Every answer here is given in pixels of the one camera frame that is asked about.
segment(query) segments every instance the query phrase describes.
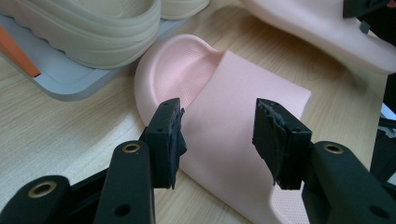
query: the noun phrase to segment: black mechanical arm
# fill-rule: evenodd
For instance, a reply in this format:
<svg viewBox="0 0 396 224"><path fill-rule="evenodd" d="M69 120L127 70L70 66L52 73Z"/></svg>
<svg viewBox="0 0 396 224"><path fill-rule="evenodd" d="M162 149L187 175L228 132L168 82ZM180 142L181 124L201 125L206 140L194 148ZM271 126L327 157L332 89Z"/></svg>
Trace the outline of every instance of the black mechanical arm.
<svg viewBox="0 0 396 224"><path fill-rule="evenodd" d="M138 141L114 150L108 169L74 186L43 176L24 187L0 215L5 223L155 223L153 188L175 186L186 151L178 99L162 103ZM282 105L258 99L253 144L284 190L299 189L309 221L396 223L396 190L377 182L346 147L311 143L311 131Z"/></svg>

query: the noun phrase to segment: wooden table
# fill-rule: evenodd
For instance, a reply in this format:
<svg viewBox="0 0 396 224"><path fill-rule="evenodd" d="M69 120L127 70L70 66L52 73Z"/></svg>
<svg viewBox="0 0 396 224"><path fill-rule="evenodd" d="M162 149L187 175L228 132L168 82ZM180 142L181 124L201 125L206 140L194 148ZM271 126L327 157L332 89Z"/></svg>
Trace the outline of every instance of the wooden table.
<svg viewBox="0 0 396 224"><path fill-rule="evenodd" d="M238 1L214 0L178 33L229 49L312 91L302 122L313 142L353 150L369 167L386 77L335 59L252 16ZM71 184L105 169L118 144L143 130L131 65L79 102L51 99L0 60L0 209L21 186L42 175ZM248 223L182 172L176 190L155 191L158 223Z"/></svg>

